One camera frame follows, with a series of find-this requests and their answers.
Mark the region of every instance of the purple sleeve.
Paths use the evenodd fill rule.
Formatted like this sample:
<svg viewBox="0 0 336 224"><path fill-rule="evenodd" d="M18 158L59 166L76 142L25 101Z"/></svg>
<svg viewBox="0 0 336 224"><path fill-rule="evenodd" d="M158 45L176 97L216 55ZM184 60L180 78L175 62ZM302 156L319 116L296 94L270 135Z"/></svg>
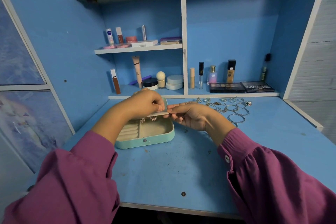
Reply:
<svg viewBox="0 0 336 224"><path fill-rule="evenodd" d="M231 194L250 223L336 223L336 195L281 152L229 132L217 149L229 164Z"/></svg>
<svg viewBox="0 0 336 224"><path fill-rule="evenodd" d="M111 223L120 205L111 180L117 153L88 131L71 149L44 159L36 185L6 208L3 223Z"/></svg>

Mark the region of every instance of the eyeshadow palette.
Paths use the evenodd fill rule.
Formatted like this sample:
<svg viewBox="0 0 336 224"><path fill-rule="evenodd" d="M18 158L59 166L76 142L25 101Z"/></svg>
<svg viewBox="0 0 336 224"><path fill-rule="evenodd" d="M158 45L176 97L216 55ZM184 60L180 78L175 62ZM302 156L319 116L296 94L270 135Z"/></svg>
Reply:
<svg viewBox="0 0 336 224"><path fill-rule="evenodd" d="M241 82L246 92L274 92L275 90L266 82Z"/></svg>
<svg viewBox="0 0 336 224"><path fill-rule="evenodd" d="M245 88L239 82L210 83L212 93L245 93Z"/></svg>

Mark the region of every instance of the silver ring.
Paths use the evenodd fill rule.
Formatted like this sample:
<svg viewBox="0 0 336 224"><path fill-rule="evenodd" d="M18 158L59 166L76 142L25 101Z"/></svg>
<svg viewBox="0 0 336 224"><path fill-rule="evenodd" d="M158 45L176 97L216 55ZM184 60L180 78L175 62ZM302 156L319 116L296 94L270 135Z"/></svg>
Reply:
<svg viewBox="0 0 336 224"><path fill-rule="evenodd" d="M238 124L235 122L230 121L232 124L236 125L236 128L238 127Z"/></svg>
<svg viewBox="0 0 336 224"><path fill-rule="evenodd" d="M234 106L235 108L233 110L230 110L228 109L228 106ZM227 105L226 107L226 110L230 111L230 112L235 112L235 111L238 111L239 110L239 107L235 106L235 105Z"/></svg>
<svg viewBox="0 0 336 224"><path fill-rule="evenodd" d="M236 107L239 107L238 105L239 104L241 104L241 105L243 105L244 107L241 107L241 108L245 108L246 107L246 104L245 104L245 102L239 102L239 103L236 103Z"/></svg>
<svg viewBox="0 0 336 224"><path fill-rule="evenodd" d="M241 116L246 116L246 115L249 115L249 114L250 114L249 110L247 110L246 108L240 107L240 109L244 109L244 110L247 112L247 114L237 113L237 111L233 111L233 112L234 112L235 114L237 114L237 115L241 115Z"/></svg>
<svg viewBox="0 0 336 224"><path fill-rule="evenodd" d="M233 121L233 120L230 119L230 116L231 116L231 115L237 115L237 116L240 116L240 117L243 118L243 120L242 120L242 121ZM245 117L244 117L244 116L241 116L240 114L236 114L236 113L232 113L232 114L230 114L230 115L227 117L227 119L228 119L230 122L232 122L232 123L243 123L243 122L245 121Z"/></svg>

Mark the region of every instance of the purple tool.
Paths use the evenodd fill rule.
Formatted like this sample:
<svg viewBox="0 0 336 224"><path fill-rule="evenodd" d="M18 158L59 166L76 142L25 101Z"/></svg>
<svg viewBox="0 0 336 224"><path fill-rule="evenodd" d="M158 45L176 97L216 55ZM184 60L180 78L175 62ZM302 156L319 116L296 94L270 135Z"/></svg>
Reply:
<svg viewBox="0 0 336 224"><path fill-rule="evenodd" d="M152 77L152 76L149 75L149 76L143 77L142 80L146 80L146 79L149 79L149 78L151 78L151 77ZM138 81L135 80L135 81L130 82L128 85L134 85L134 84L137 84L137 83L138 83Z"/></svg>

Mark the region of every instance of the blue desk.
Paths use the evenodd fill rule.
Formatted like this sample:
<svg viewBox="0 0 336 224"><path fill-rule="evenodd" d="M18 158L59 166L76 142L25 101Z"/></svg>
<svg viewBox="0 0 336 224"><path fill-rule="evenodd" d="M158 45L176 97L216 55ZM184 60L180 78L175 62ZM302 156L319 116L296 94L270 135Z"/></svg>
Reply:
<svg viewBox="0 0 336 224"><path fill-rule="evenodd" d="M168 99L168 103L190 100ZM336 146L280 98L246 100L253 102L247 107L251 114L239 128L254 141L288 155L303 171L336 192ZM119 101L109 100L63 148L70 150ZM205 132L174 125L175 137L168 143L116 149L119 156L112 178L122 205L239 218L226 181L226 165L211 139Z"/></svg>

